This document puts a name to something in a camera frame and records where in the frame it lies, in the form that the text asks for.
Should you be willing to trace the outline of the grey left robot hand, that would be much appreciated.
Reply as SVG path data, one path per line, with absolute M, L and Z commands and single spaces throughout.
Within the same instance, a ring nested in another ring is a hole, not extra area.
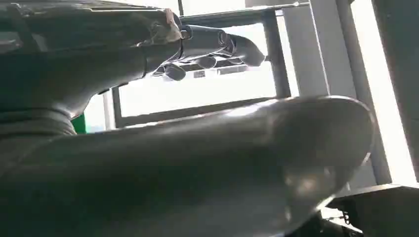
M 166 8 L 1 1 L 1 236 L 282 237 L 329 204 L 372 149 L 374 116 L 353 98 L 74 131 L 94 95 L 212 55 L 264 60 L 251 40 Z

